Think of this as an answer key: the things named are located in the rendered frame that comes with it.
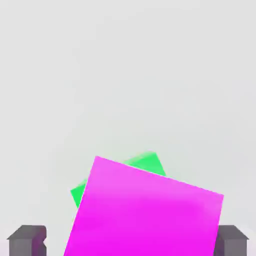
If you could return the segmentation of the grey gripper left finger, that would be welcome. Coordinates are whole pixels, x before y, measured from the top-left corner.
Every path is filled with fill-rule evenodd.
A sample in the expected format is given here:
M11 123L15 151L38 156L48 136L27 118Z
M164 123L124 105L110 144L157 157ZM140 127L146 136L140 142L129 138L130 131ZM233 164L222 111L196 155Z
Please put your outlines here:
M44 225L21 225L8 238L8 256L47 256Z

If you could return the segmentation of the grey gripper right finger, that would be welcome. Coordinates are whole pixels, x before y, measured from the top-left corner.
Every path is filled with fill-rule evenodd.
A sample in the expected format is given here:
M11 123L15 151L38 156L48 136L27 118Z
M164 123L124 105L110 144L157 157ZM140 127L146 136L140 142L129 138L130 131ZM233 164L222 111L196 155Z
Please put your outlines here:
M242 225L219 225L213 256L256 256L256 231Z

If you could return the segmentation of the small magenta cube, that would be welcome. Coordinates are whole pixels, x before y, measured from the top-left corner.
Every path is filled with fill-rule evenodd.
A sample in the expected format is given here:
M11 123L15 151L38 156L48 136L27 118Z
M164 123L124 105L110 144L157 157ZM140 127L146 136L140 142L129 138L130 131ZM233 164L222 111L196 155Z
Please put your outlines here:
M97 156L63 256L213 256L223 199Z

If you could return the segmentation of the small green cube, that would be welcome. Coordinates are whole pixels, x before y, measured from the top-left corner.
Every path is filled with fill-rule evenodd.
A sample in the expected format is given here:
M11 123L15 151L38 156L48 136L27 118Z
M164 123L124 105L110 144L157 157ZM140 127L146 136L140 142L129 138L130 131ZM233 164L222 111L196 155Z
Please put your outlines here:
M166 176L164 168L156 152L147 151L127 159L122 162L125 165L132 166L137 169L145 170L161 176ZM72 198L77 208L79 208L85 187L87 184L87 178L80 182L75 188L70 190Z

